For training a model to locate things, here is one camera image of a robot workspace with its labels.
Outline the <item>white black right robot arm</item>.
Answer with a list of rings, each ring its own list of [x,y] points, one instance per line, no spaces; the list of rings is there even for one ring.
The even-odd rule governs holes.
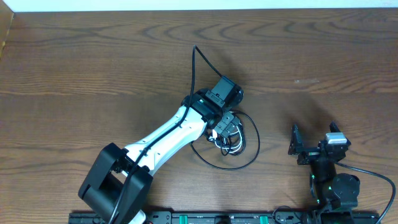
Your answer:
[[[338,126],[330,123],[330,131],[317,146],[304,146],[298,126],[292,126],[288,154],[297,156],[297,164],[310,166],[310,190],[318,208],[313,216],[322,213],[345,212],[358,206],[359,179],[347,173],[337,173],[336,163],[346,157],[351,142]]]

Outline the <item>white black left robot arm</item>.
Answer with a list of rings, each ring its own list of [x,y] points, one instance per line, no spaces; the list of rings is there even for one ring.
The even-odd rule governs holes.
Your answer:
[[[78,196],[106,223],[144,223],[142,207],[154,174],[176,152],[214,128],[243,99],[243,91],[201,89],[186,96],[177,112],[138,142],[114,143],[98,154]]]

